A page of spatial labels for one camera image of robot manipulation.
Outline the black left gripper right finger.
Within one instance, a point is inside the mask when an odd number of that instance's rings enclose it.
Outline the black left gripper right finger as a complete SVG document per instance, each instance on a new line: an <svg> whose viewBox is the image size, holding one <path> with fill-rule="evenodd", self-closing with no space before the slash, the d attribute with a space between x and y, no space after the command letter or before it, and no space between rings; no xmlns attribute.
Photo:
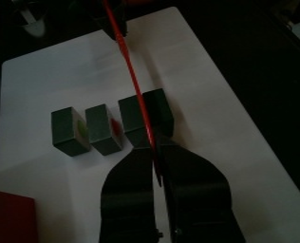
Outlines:
<svg viewBox="0 0 300 243"><path fill-rule="evenodd" d="M172 243L245 243L221 171L170 139L158 151Z"/></svg>

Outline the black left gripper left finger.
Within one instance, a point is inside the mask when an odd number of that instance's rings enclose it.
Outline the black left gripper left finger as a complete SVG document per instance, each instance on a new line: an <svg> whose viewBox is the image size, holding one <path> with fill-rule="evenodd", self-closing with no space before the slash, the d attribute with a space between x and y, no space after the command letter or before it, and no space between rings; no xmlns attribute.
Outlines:
<svg viewBox="0 0 300 243"><path fill-rule="evenodd" d="M110 170L102 187L98 243L158 242L150 150L134 149Z"/></svg>

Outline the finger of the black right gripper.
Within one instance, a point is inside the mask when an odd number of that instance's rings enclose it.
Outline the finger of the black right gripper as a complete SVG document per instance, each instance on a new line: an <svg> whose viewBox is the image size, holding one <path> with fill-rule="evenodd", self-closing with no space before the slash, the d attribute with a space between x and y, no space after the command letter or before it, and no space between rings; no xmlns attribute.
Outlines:
<svg viewBox="0 0 300 243"><path fill-rule="evenodd" d="M126 13L125 13L125 5L118 5L114 10L114 17L118 25L118 29L121 31L122 36L128 35L128 23L126 23Z"/></svg>
<svg viewBox="0 0 300 243"><path fill-rule="evenodd" d="M116 40L114 36L114 30L113 30L113 24L110 21L110 18L106 14L104 15L96 15L93 17L98 27L105 31L105 33L109 35L109 37Z"/></svg>

